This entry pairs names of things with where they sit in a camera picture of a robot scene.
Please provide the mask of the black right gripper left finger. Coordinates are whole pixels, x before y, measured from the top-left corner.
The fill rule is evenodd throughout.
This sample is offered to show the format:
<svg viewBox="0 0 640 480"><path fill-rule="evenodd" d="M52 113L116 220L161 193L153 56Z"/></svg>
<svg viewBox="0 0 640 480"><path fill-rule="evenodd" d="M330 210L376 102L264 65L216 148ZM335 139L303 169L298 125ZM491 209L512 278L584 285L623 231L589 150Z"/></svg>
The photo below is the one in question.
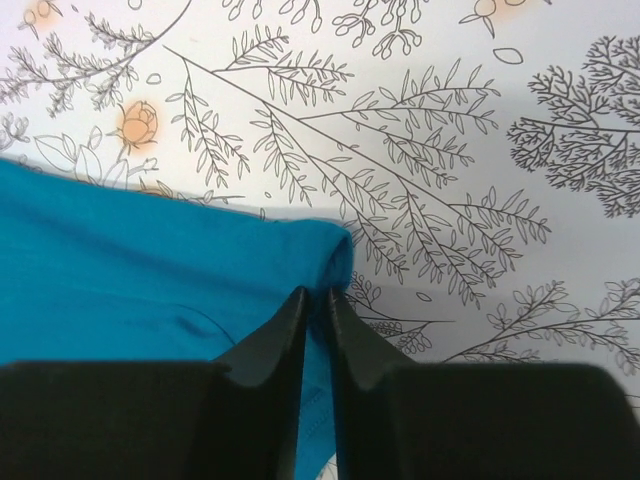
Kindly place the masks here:
<svg viewBox="0 0 640 480"><path fill-rule="evenodd" d="M307 292L211 361L19 362L1 371L5 479L290 479Z"/></svg>

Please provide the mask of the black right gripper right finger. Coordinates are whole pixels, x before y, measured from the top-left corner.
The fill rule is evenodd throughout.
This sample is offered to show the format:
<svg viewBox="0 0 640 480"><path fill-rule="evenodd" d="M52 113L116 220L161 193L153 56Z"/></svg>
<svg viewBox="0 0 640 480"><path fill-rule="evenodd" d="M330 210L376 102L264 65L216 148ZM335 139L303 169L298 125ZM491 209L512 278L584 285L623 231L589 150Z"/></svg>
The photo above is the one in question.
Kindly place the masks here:
<svg viewBox="0 0 640 480"><path fill-rule="evenodd" d="M605 370L576 363L432 364L328 296L343 479L635 479L639 424Z"/></svg>

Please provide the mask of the blue t shirt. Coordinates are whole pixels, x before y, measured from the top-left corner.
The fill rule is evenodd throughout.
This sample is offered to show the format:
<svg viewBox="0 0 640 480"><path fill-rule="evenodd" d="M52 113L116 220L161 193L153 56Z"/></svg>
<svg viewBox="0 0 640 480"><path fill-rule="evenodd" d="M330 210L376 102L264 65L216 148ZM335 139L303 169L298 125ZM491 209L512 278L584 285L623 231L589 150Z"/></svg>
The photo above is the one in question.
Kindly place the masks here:
<svg viewBox="0 0 640 480"><path fill-rule="evenodd" d="M1 164L1 360L210 360L297 287L319 318L344 228L265 221Z"/></svg>

